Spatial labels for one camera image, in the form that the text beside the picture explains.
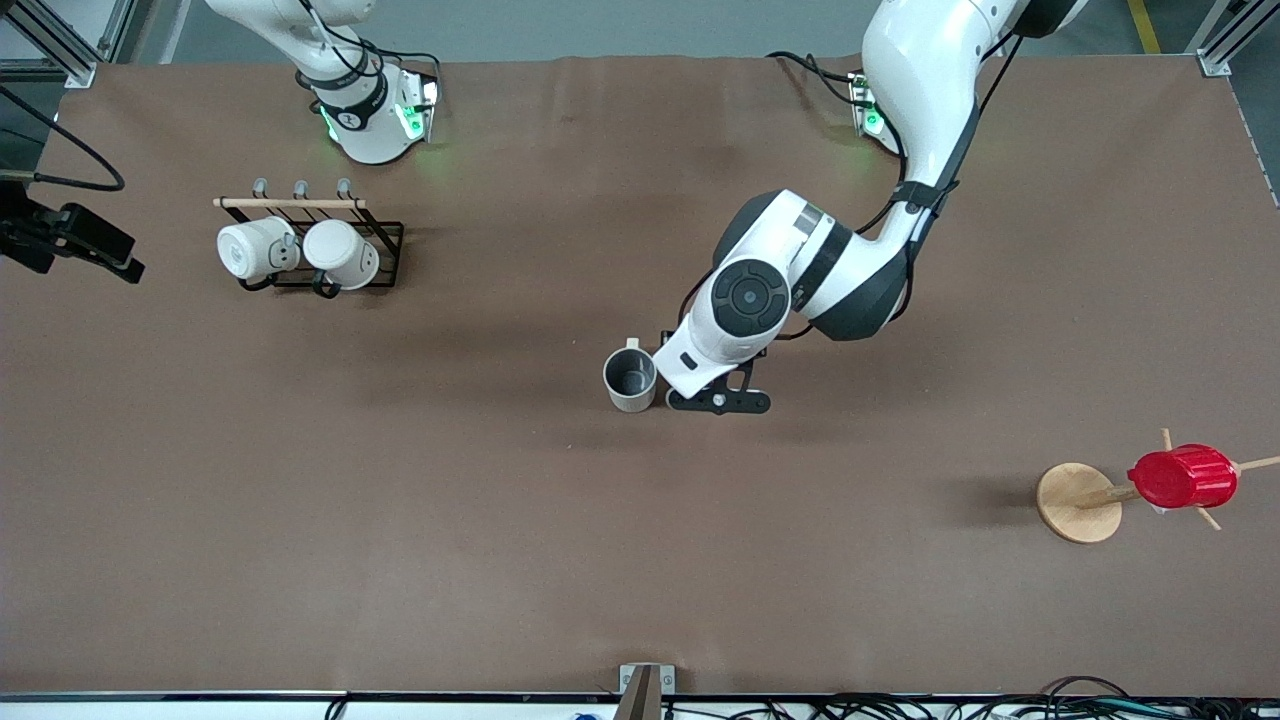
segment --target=yellow floor line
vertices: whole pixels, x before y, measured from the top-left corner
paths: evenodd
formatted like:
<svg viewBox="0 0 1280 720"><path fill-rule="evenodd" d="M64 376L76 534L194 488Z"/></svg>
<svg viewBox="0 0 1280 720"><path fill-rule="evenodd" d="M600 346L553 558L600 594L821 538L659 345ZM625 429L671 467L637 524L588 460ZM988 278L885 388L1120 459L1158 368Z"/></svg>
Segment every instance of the yellow floor line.
<svg viewBox="0 0 1280 720"><path fill-rule="evenodd" d="M1129 14L1133 15L1133 24L1138 28L1138 40L1142 41L1142 51L1148 55L1160 54L1160 41L1156 40L1156 28L1151 26L1151 15L1147 14L1147 5L1142 0L1129 0Z"/></svg>

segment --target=wooden base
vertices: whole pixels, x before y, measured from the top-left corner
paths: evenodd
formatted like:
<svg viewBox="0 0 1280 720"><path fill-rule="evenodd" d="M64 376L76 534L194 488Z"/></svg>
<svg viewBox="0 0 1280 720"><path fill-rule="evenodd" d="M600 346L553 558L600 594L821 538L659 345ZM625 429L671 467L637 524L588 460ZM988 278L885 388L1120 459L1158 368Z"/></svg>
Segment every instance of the wooden base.
<svg viewBox="0 0 1280 720"><path fill-rule="evenodd" d="M1036 488L1036 507L1041 519L1062 539L1078 543L1102 542L1114 536L1124 514L1120 502L1082 510L1074 503L1082 497L1115 486L1097 469L1080 462L1051 468Z"/></svg>

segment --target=brown table surface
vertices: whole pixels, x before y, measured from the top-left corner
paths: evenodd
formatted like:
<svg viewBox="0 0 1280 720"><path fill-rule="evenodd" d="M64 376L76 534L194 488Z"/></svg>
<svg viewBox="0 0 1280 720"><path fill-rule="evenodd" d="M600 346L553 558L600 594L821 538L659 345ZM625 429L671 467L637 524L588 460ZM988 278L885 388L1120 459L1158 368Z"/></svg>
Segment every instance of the brown table surface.
<svg viewBox="0 0 1280 720"><path fill-rule="evenodd" d="M433 146L353 167L293 69L100 68L61 119L128 178L131 287L5 263L4 689L1280 694L1280 473L1069 544L1036 479L1280 451L1280 219L1193 59L1021 59L876 338L756 370L764 416L616 413L748 197L851 225L893 161L771 60L448 65ZM45 172L93 173L55 140ZM239 290L218 195L349 177L401 287Z"/></svg>

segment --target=cup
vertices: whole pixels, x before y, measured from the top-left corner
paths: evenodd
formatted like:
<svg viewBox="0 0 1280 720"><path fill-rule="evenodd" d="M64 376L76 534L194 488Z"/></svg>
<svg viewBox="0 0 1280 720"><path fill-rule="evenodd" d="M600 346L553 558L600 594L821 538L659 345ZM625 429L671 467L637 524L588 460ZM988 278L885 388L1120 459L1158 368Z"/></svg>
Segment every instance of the cup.
<svg viewBox="0 0 1280 720"><path fill-rule="evenodd" d="M275 215L218 231L218 258L242 281L292 270L301 255L293 225Z"/></svg>
<svg viewBox="0 0 1280 720"><path fill-rule="evenodd" d="M609 400L623 413L640 413L653 405L658 387L658 366L640 348L640 338L628 337L626 347L614 350L604 361L604 387Z"/></svg>
<svg viewBox="0 0 1280 720"><path fill-rule="evenodd" d="M338 290L360 290L374 281L378 274L378 250L342 220L320 220L311 225L302 238L302 254L316 270L312 288L321 292L321 279Z"/></svg>

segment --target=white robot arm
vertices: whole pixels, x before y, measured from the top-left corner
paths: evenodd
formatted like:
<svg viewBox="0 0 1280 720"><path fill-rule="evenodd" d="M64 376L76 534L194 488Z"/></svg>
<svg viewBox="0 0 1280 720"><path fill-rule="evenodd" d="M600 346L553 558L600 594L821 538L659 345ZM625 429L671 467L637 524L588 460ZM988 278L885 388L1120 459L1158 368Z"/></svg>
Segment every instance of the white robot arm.
<svg viewBox="0 0 1280 720"><path fill-rule="evenodd" d="M206 0L298 67L320 99L329 136L357 163L381 164L426 140L438 78L404 70L360 42L375 0Z"/></svg>
<svg viewBox="0 0 1280 720"><path fill-rule="evenodd" d="M879 237L851 232L791 191L749 200L724 231L691 311L654 355L673 391L668 402L728 411L724 388L709 383L723 386L718 378L760 354L787 309L837 341L870 337L905 309L915 256L978 126L974 86L984 54L1006 32L1056 31L1085 3L883 0L863 40L863 63L896 128L906 174ZM759 413L768 400L749 405L741 411Z"/></svg>

